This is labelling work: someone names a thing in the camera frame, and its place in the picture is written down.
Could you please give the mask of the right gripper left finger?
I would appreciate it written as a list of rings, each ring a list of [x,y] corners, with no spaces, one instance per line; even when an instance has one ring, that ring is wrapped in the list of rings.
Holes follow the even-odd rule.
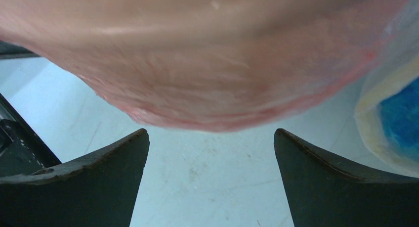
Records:
[[[140,129],[69,162],[2,177],[1,226],[129,226],[149,145]]]

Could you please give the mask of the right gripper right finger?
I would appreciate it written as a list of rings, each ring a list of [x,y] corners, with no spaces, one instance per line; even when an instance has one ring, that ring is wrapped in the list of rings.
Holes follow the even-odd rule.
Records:
[[[416,227],[417,178],[374,169],[284,130],[275,155],[296,227]]]

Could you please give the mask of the large translucent storage bag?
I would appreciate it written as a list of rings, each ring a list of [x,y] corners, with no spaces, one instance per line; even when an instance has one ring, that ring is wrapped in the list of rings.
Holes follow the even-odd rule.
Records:
[[[355,120],[365,147],[398,172],[419,176],[419,0],[388,31],[380,66],[366,77]]]

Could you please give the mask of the red plastic trash bag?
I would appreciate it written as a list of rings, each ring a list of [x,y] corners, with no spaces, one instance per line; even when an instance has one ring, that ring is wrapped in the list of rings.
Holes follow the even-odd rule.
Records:
[[[0,0],[0,39],[134,121],[230,132],[303,112],[375,67],[410,0]]]

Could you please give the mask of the blue plastic trash bag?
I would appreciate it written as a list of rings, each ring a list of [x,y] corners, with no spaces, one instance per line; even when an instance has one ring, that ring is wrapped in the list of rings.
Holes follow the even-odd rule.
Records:
[[[419,80],[383,100],[379,116],[384,135],[396,152],[419,159]]]

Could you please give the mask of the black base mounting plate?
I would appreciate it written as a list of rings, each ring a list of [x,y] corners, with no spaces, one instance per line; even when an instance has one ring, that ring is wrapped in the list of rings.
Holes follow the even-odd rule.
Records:
[[[0,176],[31,175],[61,164],[7,99],[0,96]]]

